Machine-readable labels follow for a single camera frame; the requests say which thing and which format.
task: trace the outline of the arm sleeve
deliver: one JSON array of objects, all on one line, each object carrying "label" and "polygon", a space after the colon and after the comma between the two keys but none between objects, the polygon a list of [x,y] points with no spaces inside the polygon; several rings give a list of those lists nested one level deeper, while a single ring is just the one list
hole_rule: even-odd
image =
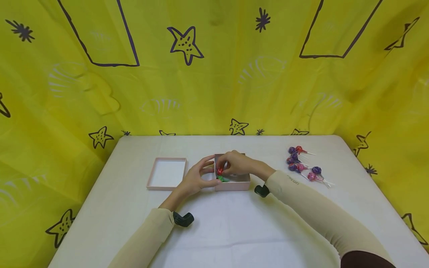
[{"label": "arm sleeve", "polygon": [[154,208],[119,250],[109,268],[146,268],[174,226],[173,213]]},{"label": "arm sleeve", "polygon": [[389,254],[371,231],[317,191],[281,171],[271,175],[266,186],[277,199],[290,206],[326,238],[340,258],[351,251],[364,251],[391,262]]}]

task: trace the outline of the person's right hand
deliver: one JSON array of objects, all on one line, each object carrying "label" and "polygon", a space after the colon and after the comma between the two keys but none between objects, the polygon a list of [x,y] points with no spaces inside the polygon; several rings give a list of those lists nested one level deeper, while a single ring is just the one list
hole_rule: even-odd
[{"label": "person's right hand", "polygon": [[260,177],[263,181],[267,181],[268,178],[275,172],[275,169],[265,164],[262,161],[251,159],[236,150],[227,152],[223,156],[218,158],[216,162],[216,170],[220,167],[227,166],[222,172],[222,175],[228,176],[231,174],[253,174]]},{"label": "person's right hand", "polygon": [[216,162],[216,170],[220,167],[223,168],[225,166],[225,162],[227,162],[227,167],[222,172],[222,175],[242,175],[253,172],[256,160],[233,150],[218,158],[218,161]]}]

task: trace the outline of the black device on wrist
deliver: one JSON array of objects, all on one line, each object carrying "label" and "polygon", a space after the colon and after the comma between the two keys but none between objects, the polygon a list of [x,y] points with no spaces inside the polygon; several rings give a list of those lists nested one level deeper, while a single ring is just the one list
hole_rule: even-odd
[{"label": "black device on wrist", "polygon": [[184,215],[182,217],[176,211],[173,211],[173,219],[174,219],[175,224],[182,226],[182,227],[188,227],[194,220],[194,218],[190,212],[186,213],[186,215]]},{"label": "black device on wrist", "polygon": [[263,186],[258,185],[255,187],[255,193],[265,198],[269,194],[269,189],[265,184]]}]

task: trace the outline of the star drawing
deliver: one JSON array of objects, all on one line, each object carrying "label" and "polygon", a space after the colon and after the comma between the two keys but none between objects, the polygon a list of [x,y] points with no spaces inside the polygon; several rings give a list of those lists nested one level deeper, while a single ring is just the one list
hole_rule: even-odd
[{"label": "star drawing", "polygon": [[6,116],[7,118],[10,118],[10,112],[1,101],[2,98],[3,98],[3,94],[0,92],[0,114]]},{"label": "star drawing", "polygon": [[256,18],[256,22],[258,22],[258,24],[256,24],[255,30],[259,29],[259,32],[262,32],[262,29],[266,30],[265,25],[270,23],[269,19],[271,19],[271,17],[268,17],[268,13],[265,13],[265,9],[264,13],[262,13],[262,8],[259,8],[259,14],[261,15],[261,17]]},{"label": "star drawing", "polygon": [[360,150],[368,149],[369,146],[368,146],[368,143],[366,142],[366,138],[368,137],[368,135],[370,133],[371,133],[371,131],[368,132],[368,134],[366,136],[356,135],[356,138],[360,141],[360,143],[356,148],[353,149],[354,156],[357,157],[359,155]]},{"label": "star drawing", "polygon": [[405,221],[405,224],[411,229],[420,244],[422,244],[423,246],[428,246],[429,243],[423,238],[423,236],[420,235],[419,232],[417,232],[416,228],[414,227],[413,215],[411,213],[406,213],[401,218]]},{"label": "star drawing", "polygon": [[18,23],[16,21],[13,21],[13,23],[9,20],[5,20],[5,21],[15,28],[11,30],[13,33],[20,33],[19,38],[21,38],[22,42],[27,40],[28,42],[31,43],[31,39],[36,39],[30,35],[33,32],[32,30],[30,30],[30,27],[28,26],[24,27],[24,24]]},{"label": "star drawing", "polygon": [[55,235],[54,247],[58,248],[63,242],[64,237],[70,229],[75,217],[73,217],[73,211],[68,209],[61,217],[61,220],[51,226],[45,231],[45,233],[50,235]]},{"label": "star drawing", "polygon": [[372,177],[372,175],[378,175],[377,170],[372,167],[372,165],[368,164],[368,167],[365,168],[366,172]]},{"label": "star drawing", "polygon": [[176,136],[176,133],[165,133],[164,131],[160,130],[161,136]]},{"label": "star drawing", "polygon": [[294,129],[291,133],[291,135],[308,135],[310,131],[299,131],[297,129]]},{"label": "star drawing", "polygon": [[188,66],[191,65],[193,57],[200,59],[204,58],[201,51],[199,51],[195,44],[195,26],[189,27],[184,34],[174,27],[168,27],[167,30],[169,30],[174,36],[174,43],[171,47],[170,53],[179,51],[183,52],[185,63]]},{"label": "star drawing", "polygon": [[246,135],[246,133],[244,132],[244,128],[247,127],[248,125],[249,123],[240,123],[234,118],[232,118],[231,124],[230,124],[231,135],[237,135],[237,134]]},{"label": "star drawing", "polygon": [[101,147],[103,147],[104,149],[104,146],[106,145],[106,141],[114,139],[112,136],[106,133],[107,133],[107,127],[103,126],[102,128],[100,128],[99,131],[88,134],[89,137],[93,140],[92,145],[94,146],[94,149],[97,148],[97,145],[99,143]]},{"label": "star drawing", "polygon": [[415,18],[411,23],[405,24],[405,29],[403,35],[393,42],[392,44],[388,45],[384,50],[392,50],[393,48],[403,48],[405,43],[405,35],[411,30],[411,28],[416,24],[416,22],[420,19],[420,17]]}]

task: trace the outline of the yellow curtain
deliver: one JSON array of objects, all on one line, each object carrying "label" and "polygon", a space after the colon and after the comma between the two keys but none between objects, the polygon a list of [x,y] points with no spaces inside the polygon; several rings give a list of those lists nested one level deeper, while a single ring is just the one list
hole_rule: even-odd
[{"label": "yellow curtain", "polygon": [[3,1],[0,267],[48,265],[123,135],[337,134],[429,250],[427,4]]}]

